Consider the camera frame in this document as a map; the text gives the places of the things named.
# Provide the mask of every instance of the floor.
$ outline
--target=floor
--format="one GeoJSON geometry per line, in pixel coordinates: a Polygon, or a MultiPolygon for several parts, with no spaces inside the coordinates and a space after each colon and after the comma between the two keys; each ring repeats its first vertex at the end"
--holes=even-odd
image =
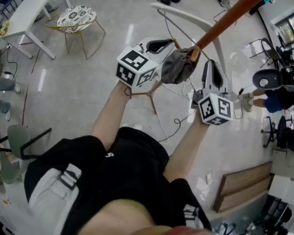
{"type": "MultiPolygon", "coordinates": [[[[96,117],[117,82],[116,57],[127,45],[133,45],[147,36],[169,36],[164,18],[150,7],[150,3],[155,0],[70,1],[72,5],[83,4],[93,8],[99,23],[107,32],[101,49],[90,60],[85,60],[81,42],[77,37],[69,38],[69,44],[74,42],[74,45],[68,55],[64,35],[44,27],[46,18],[34,24],[33,31],[56,55],[55,60],[38,52],[38,48],[32,44],[24,46],[33,54],[31,60],[13,48],[8,53],[8,60],[18,63],[16,80],[21,84],[22,92],[0,92],[0,98],[12,105],[10,122],[6,122],[4,115],[0,113],[0,133],[4,136],[11,124],[23,123],[28,126],[32,136],[52,127],[51,135],[34,146],[37,153],[46,151],[62,138],[75,138],[90,133],[96,117]]],[[[52,14],[64,10],[62,0],[50,2],[59,5],[58,10],[52,14]]],[[[172,4],[172,7],[197,15],[212,24],[215,23],[213,17],[222,11],[217,0],[182,0],[179,4],[172,4]]],[[[198,40],[204,35],[196,26],[172,18],[193,39],[198,40]]],[[[191,46],[191,42],[173,25],[169,24],[169,27],[181,46],[191,46]]],[[[95,25],[87,29],[85,39],[89,51],[96,48],[101,36],[102,32],[95,25]]],[[[256,53],[256,47],[251,47],[249,43],[265,36],[265,30],[257,15],[243,16],[236,26],[232,25],[220,36],[237,118],[242,113],[235,95],[241,87],[252,84],[253,74],[264,62],[263,55],[249,58],[256,53]]],[[[213,45],[209,45],[205,51],[210,58],[218,60],[213,45]]],[[[3,69],[14,72],[15,64],[6,62],[6,54],[7,52],[1,58],[3,69]]],[[[202,55],[191,76],[191,81],[197,88],[201,86],[201,74],[206,61],[202,55]]],[[[178,94],[182,93],[182,84],[168,87],[178,94]]],[[[253,89],[254,87],[250,86],[246,92],[253,89]]],[[[185,93],[190,90],[190,84],[186,83],[185,93]]],[[[173,120],[182,119],[189,112],[188,99],[172,93],[165,87],[157,91],[155,104],[168,135],[178,127],[173,120]]],[[[260,133],[260,129],[268,125],[264,120],[267,115],[266,110],[254,109],[251,113],[244,113],[242,119],[235,119],[219,127],[209,127],[188,177],[194,194],[204,209],[208,210],[212,206],[224,173],[246,169],[270,160],[271,150],[262,147],[264,137],[260,133]],[[209,185],[206,184],[208,174],[212,178],[209,185]]],[[[165,138],[147,97],[131,99],[123,121],[130,125],[137,122],[143,124],[143,130],[156,140],[165,138]]],[[[177,134],[168,142],[164,142],[163,146],[169,154],[174,151],[189,125],[188,122],[183,122],[177,134]]]]}

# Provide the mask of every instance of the white box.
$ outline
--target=white box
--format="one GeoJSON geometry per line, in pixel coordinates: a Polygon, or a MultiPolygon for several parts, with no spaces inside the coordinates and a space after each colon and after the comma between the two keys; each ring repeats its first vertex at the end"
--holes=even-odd
{"type": "Polygon", "coordinates": [[[198,106],[204,123],[220,125],[233,120],[233,102],[224,97],[209,93],[198,106]]]}
{"type": "Polygon", "coordinates": [[[159,65],[132,47],[125,48],[117,61],[116,76],[132,89],[150,81],[159,65]]]}

